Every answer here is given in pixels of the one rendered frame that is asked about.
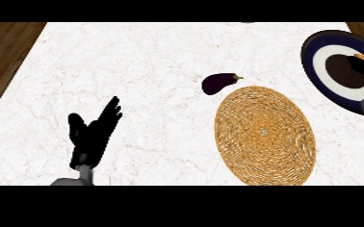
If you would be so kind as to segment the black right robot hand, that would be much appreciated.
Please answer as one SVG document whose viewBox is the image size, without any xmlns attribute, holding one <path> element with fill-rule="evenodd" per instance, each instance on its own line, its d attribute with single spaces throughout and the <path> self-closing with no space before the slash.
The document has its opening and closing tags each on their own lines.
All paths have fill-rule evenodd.
<svg viewBox="0 0 364 227">
<path fill-rule="evenodd" d="M 364 75 L 364 60 L 361 60 L 359 58 L 353 57 L 353 56 L 347 56 L 346 60 L 349 62 L 349 67 L 350 67 L 350 71 L 349 74 L 350 75 Z"/>
</svg>

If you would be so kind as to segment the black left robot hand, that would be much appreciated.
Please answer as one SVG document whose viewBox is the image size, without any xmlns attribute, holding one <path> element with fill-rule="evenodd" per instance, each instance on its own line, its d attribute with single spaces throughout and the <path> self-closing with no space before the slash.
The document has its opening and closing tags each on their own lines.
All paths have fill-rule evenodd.
<svg viewBox="0 0 364 227">
<path fill-rule="evenodd" d="M 87 165 L 90 168 L 97 166 L 121 117 L 120 98 L 117 96 L 109 100 L 99 118 L 90 124 L 84 123 L 84 119 L 77 113 L 68 115 L 69 139 L 74 144 L 69 162 L 72 169 L 80 165 Z"/>
</svg>

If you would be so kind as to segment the oval woven straw placemat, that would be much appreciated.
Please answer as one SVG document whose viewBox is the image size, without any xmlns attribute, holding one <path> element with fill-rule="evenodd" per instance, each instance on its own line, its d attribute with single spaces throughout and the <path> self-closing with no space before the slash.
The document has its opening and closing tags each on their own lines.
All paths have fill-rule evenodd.
<svg viewBox="0 0 364 227">
<path fill-rule="evenodd" d="M 245 87 L 223 99 L 214 141 L 225 165 L 248 186 L 299 186 L 312 173 L 315 138 L 293 101 L 273 89 Z"/>
</svg>

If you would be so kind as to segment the blue and white plate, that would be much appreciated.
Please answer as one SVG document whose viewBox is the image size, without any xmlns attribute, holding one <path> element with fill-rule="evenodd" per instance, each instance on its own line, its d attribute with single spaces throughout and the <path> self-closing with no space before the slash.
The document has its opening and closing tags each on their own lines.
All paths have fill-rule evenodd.
<svg viewBox="0 0 364 227">
<path fill-rule="evenodd" d="M 300 51 L 309 80 L 322 95 L 347 111 L 361 114 L 364 75 L 350 75 L 347 56 L 364 55 L 364 37 L 339 30 L 313 33 Z"/>
</svg>

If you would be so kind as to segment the dark purple eggplant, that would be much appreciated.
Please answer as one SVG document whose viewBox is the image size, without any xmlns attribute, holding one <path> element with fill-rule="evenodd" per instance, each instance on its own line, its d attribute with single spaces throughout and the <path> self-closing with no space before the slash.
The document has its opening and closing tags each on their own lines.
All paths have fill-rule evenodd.
<svg viewBox="0 0 364 227">
<path fill-rule="evenodd" d="M 216 94 L 222 88 L 236 83 L 241 77 L 233 73 L 217 73 L 207 76 L 201 81 L 201 90 L 207 95 Z"/>
</svg>

